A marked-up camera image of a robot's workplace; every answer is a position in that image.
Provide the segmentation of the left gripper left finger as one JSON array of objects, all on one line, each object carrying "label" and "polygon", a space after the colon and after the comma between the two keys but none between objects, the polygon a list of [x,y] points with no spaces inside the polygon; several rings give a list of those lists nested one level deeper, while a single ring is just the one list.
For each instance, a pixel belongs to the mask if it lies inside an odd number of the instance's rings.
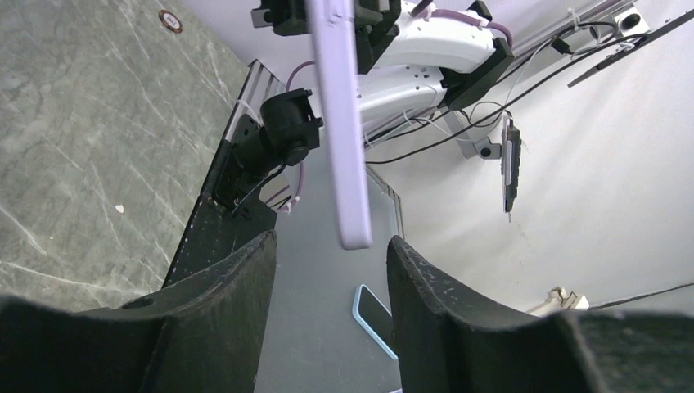
[{"label": "left gripper left finger", "polygon": [[277,235],[118,309],[1,298],[4,392],[252,392]]}]

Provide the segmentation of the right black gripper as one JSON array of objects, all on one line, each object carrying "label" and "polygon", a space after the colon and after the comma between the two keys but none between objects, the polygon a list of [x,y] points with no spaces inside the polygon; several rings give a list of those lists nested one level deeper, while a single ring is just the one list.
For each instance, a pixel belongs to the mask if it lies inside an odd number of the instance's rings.
[{"label": "right black gripper", "polygon": [[[397,0],[353,0],[354,40],[357,69],[368,73],[399,35],[395,26],[402,11]],[[280,36],[297,36],[309,32],[305,2],[302,0],[262,0],[250,12],[255,28],[272,27]]]}]

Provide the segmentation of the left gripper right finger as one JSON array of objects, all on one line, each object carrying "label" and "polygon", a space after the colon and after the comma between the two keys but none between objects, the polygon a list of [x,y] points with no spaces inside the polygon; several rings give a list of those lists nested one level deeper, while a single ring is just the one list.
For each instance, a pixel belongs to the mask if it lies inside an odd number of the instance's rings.
[{"label": "left gripper right finger", "polygon": [[538,318],[488,298],[401,237],[387,248],[406,392],[690,392],[693,318],[561,311]]}]

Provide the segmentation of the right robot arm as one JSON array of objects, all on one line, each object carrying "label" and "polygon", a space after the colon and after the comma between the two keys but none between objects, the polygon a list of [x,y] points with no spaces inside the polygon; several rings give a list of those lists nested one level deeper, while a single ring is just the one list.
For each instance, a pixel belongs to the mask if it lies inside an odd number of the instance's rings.
[{"label": "right robot arm", "polygon": [[465,11],[392,1],[381,17],[355,24],[358,108],[364,146],[402,137],[411,120],[464,112],[513,62],[512,36],[482,1]]}]

